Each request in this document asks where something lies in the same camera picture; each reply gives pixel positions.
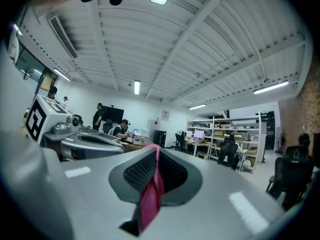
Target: air vent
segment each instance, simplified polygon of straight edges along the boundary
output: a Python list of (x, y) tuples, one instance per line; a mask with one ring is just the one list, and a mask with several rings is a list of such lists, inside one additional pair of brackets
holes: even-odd
[(49, 24), (54, 31), (55, 35), (67, 51), (67, 53), (70, 55), (71, 58), (75, 59), (78, 57), (76, 53), (76, 49), (72, 45), (69, 37), (67, 36), (64, 28), (62, 27), (62, 24), (58, 18), (58, 16), (54, 16), (51, 19), (49, 19)]

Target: black office chair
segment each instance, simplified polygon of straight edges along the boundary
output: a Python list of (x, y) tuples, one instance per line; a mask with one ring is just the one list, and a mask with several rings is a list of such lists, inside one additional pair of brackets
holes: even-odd
[(238, 163), (235, 164), (235, 156), (236, 156), (237, 149), (238, 149), (238, 145), (235, 142), (234, 143), (232, 141), (222, 142), (220, 144), (220, 156), (218, 158), (217, 163), (220, 165), (225, 165), (224, 160), (225, 160), (225, 157), (227, 156), (226, 166), (231, 167), (233, 170), (235, 170), (238, 164)]
[(309, 158), (309, 149), (304, 145), (288, 146), (285, 151), (284, 157), (292, 158), (295, 160), (304, 160)]
[(84, 124), (84, 121), (82, 121), (82, 117), (78, 114), (74, 114), (75, 117), (78, 117), (78, 121), (79, 121), (79, 124), (80, 125), (83, 125)]
[[(298, 160), (298, 161), (310, 159), (308, 147), (305, 145), (288, 146), (285, 150), (284, 157)], [(266, 188), (266, 191), (268, 191), (268, 189), (270, 188), (270, 186), (273, 182), (275, 182), (274, 175), (270, 177), (269, 185)]]
[(185, 132), (183, 131), (181, 135), (175, 134), (175, 148), (174, 150), (179, 150), (181, 152), (187, 152), (186, 142), (185, 142)]
[(105, 120), (105, 123), (104, 123), (103, 126), (102, 126), (103, 132), (104, 132), (105, 134), (108, 134), (108, 132), (113, 128), (113, 127), (112, 127), (112, 124), (113, 124), (112, 120), (110, 120), (110, 119), (106, 119), (106, 120)]
[(275, 199), (278, 199), (284, 192), (285, 198), (282, 207), (285, 210), (290, 209), (299, 202), (302, 194), (306, 191), (306, 185), (311, 179), (314, 165), (313, 160), (278, 157), (275, 160), (273, 185), (270, 189), (267, 188), (266, 192)]

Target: chair backrest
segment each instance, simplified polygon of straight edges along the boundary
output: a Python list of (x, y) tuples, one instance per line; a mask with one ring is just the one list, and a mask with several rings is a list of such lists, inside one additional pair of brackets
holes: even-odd
[(79, 121), (79, 124), (80, 125), (83, 125), (84, 124), (84, 121), (82, 121), (82, 117), (78, 114), (74, 114), (75, 117), (78, 117), (78, 121)]
[(185, 132), (183, 131), (181, 135), (175, 134), (175, 138), (180, 148), (184, 149), (185, 148)]
[(235, 144), (236, 141), (235, 141), (234, 138), (228, 138), (228, 137), (226, 137), (226, 138), (224, 138), (224, 143), (233, 143), (233, 144)]
[(103, 132), (105, 134), (108, 134), (108, 132), (110, 131), (110, 129), (112, 129), (112, 120), (106, 119), (105, 123), (103, 124)]
[(285, 157), (295, 160), (305, 160), (309, 158), (309, 150), (307, 146), (295, 145), (288, 146), (285, 151)]
[(276, 199), (285, 192), (282, 206), (286, 209), (292, 207), (298, 202), (300, 192), (310, 181), (313, 169), (313, 160), (278, 157), (275, 160), (274, 182), (268, 192)]
[(234, 159), (236, 156), (236, 152), (238, 149), (238, 145), (236, 143), (222, 142), (220, 145), (221, 155), (224, 158), (227, 156), (227, 166), (231, 167), (234, 164)]

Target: black cabinet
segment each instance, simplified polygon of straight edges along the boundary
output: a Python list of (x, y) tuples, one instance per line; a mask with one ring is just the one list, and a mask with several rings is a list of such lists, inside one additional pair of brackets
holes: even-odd
[(266, 137), (265, 137), (265, 149), (273, 150), (275, 147), (276, 138), (276, 123), (275, 123), (275, 112), (268, 111), (261, 113), (261, 122), (266, 123)]
[(166, 135), (166, 131), (154, 130), (153, 143), (157, 144), (161, 148), (164, 148), (166, 144)]

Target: monitor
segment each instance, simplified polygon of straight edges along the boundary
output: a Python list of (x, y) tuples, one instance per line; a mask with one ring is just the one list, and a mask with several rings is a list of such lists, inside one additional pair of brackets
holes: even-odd
[(185, 133), (186, 133), (186, 137), (192, 136), (192, 130), (187, 130)]
[(123, 116), (124, 116), (124, 110), (115, 108), (115, 107), (109, 107), (109, 106), (102, 106), (102, 121), (106, 121), (107, 119), (111, 120), (115, 124), (120, 124)]
[(204, 130), (195, 130), (195, 131), (194, 131), (194, 137), (202, 139), (204, 133), (205, 133)]

